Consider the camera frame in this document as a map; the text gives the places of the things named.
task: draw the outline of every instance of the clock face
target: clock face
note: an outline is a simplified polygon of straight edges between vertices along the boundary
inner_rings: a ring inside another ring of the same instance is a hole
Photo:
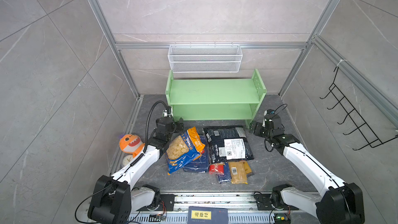
[[[122,161],[123,167],[125,167],[128,163],[130,163],[133,160],[133,158],[134,157],[132,156],[132,154],[125,156]]]

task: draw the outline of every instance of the tan plastic packet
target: tan plastic packet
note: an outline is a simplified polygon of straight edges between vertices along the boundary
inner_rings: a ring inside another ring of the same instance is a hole
[[[250,177],[251,175],[254,175],[253,171],[251,170],[249,164],[247,161],[242,161],[243,162],[243,167],[245,168],[246,172],[246,177]]]
[[[231,183],[240,184],[248,183],[248,178],[246,177],[245,167],[242,161],[239,162],[228,162],[229,170],[231,172]]]

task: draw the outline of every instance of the green shelf board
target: green shelf board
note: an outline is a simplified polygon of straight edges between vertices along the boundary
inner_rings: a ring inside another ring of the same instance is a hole
[[[173,116],[185,121],[252,119],[249,104],[175,105]]]
[[[260,100],[252,79],[180,79],[171,82],[169,104],[258,104]]]

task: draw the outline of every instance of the white wire mesh basket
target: white wire mesh basket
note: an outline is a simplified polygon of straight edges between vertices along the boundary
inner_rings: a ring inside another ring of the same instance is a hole
[[[167,56],[173,73],[238,72],[242,50],[237,44],[175,44]]]

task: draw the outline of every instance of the black hook rack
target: black hook rack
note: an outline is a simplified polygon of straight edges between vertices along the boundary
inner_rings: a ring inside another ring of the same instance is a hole
[[[380,145],[382,145],[382,144],[385,144],[385,143],[387,143],[387,142],[390,142],[391,140],[393,140],[393,139],[396,139],[396,138],[398,138],[398,134],[397,135],[395,135],[395,137],[393,137],[393,138],[391,138],[391,139],[389,139],[389,140],[387,140],[387,141],[381,141],[380,140],[380,138],[376,135],[376,133],[372,130],[372,128],[368,125],[368,123],[365,121],[365,119],[361,116],[361,114],[357,111],[357,109],[351,104],[351,102],[349,101],[349,99],[347,99],[347,97],[343,94],[343,92],[341,92],[341,90],[340,90],[340,88],[339,87],[337,87],[337,85],[334,83],[335,82],[335,80],[336,80],[336,76],[337,76],[337,72],[339,71],[339,67],[335,67],[334,68],[334,70],[333,70],[333,72],[335,72],[336,71],[336,74],[334,75],[334,79],[333,79],[333,82],[332,82],[332,84],[330,85],[330,87],[329,87],[329,92],[328,92],[328,94],[325,96],[325,97],[320,97],[320,99],[324,99],[324,98],[326,98],[330,93],[336,98],[336,100],[337,100],[337,103],[336,103],[336,105],[334,105],[332,108],[329,108],[329,107],[327,107],[327,109],[328,110],[331,110],[331,109],[333,109],[333,108],[335,108],[337,105],[339,105],[340,104],[340,106],[344,109],[344,111],[346,112],[346,117],[344,118],[344,120],[343,120],[343,122],[341,122],[341,123],[339,123],[339,122],[337,122],[338,124],[343,124],[345,121],[346,121],[346,119],[347,119],[347,117],[349,117],[350,119],[351,119],[351,121],[354,123],[354,125],[356,126],[356,128],[354,129],[354,130],[352,130],[350,133],[343,133],[344,135],[350,135],[351,133],[353,133],[353,132],[355,132],[356,130],[359,130],[359,132],[362,134],[362,136],[363,136],[363,138],[365,138],[365,140],[366,140],[366,142],[367,142],[367,144],[366,145],[364,145],[364,146],[362,146],[361,148],[359,148],[359,149],[354,149],[353,148],[353,150],[354,151],[358,151],[358,150],[360,150],[360,149],[362,149],[362,148],[365,148],[366,146],[370,146],[370,147],[372,147],[372,148],[375,148],[375,147],[378,147],[378,146],[380,146]],[[340,100],[336,97],[336,95],[333,93],[333,89],[337,89],[340,93],[341,93],[341,95],[343,96]],[[343,100],[343,99],[346,99],[347,100],[347,102],[351,105],[351,107],[353,108],[350,112],[348,112],[347,110],[346,110],[346,108],[343,106],[343,104],[341,103],[341,101]],[[358,125],[355,121],[354,121],[354,119],[351,117],[351,113],[352,112],[356,112],[360,117],[361,117],[361,119],[363,120],[363,124],[361,124],[361,125]],[[374,136],[376,137],[376,140],[374,140],[374,141],[372,141],[372,142],[369,142],[368,141],[368,139],[365,137],[365,135],[363,134],[363,132],[361,131],[361,127],[363,127],[363,126],[367,126],[371,131],[372,131],[372,133],[374,134]]]

